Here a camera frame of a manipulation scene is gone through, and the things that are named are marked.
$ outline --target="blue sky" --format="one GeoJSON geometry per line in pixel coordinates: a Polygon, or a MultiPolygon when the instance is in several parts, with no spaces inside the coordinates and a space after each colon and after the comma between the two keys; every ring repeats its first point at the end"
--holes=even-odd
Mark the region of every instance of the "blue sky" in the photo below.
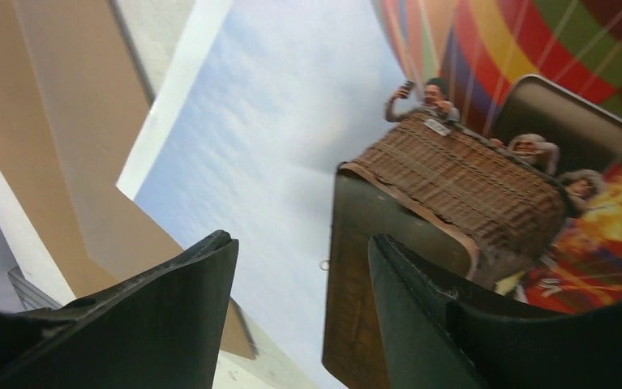
{"type": "Polygon", "coordinates": [[[320,387],[335,167],[404,80],[366,0],[234,0],[135,201],[187,247],[241,241],[232,296],[320,387]]]}

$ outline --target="person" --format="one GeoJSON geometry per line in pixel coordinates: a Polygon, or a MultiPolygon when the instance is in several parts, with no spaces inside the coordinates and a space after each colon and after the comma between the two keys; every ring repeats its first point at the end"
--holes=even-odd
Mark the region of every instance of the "person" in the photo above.
{"type": "MultiPolygon", "coordinates": [[[[496,147],[504,147],[499,139],[490,139],[496,147]]],[[[559,162],[559,146],[547,142],[537,134],[518,135],[506,147],[517,158],[528,162],[534,168],[549,175],[556,173],[556,164],[559,162]]]]}
{"type": "Polygon", "coordinates": [[[447,100],[447,86],[444,80],[435,77],[427,81],[425,85],[425,100],[415,108],[402,113],[394,113],[394,103],[397,100],[405,100],[409,97],[410,90],[407,87],[397,89],[387,100],[384,118],[388,122],[401,122],[414,112],[427,111],[448,122],[458,122],[461,118],[459,110],[451,101],[447,100]]]}
{"type": "Polygon", "coordinates": [[[571,202],[580,213],[587,211],[588,202],[602,193],[606,186],[602,174],[591,169],[564,173],[557,181],[564,186],[571,202]]]}

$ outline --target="label on basket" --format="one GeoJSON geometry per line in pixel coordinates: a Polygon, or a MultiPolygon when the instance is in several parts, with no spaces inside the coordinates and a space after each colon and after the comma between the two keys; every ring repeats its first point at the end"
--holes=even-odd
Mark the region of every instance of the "label on basket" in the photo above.
{"type": "Polygon", "coordinates": [[[434,132],[442,136],[447,136],[452,133],[452,131],[449,128],[447,128],[446,126],[443,126],[440,122],[437,122],[435,119],[427,119],[425,121],[425,125],[427,126],[427,128],[433,130],[434,132]]]}

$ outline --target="colorful balloon fabric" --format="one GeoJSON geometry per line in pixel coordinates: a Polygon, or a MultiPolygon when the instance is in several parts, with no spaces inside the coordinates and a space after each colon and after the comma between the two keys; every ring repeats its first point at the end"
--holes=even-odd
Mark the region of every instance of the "colorful balloon fabric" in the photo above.
{"type": "Polygon", "coordinates": [[[372,1],[406,77],[445,78],[470,128],[528,74],[622,117],[622,0],[372,1]]]}

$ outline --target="person holding camera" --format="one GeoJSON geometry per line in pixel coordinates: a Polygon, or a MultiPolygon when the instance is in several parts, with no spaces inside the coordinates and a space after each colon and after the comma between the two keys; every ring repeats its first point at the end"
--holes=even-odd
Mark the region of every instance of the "person holding camera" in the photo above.
{"type": "Polygon", "coordinates": [[[405,100],[409,98],[413,83],[407,83],[401,88],[397,89],[394,94],[387,100],[385,106],[384,118],[388,122],[400,122],[404,118],[408,117],[413,112],[429,111],[436,115],[440,119],[447,122],[458,122],[461,119],[459,110],[454,107],[451,101],[447,100],[447,86],[439,77],[429,79],[425,85],[425,100],[423,103],[402,113],[394,112],[394,103],[397,100],[405,100]]]}

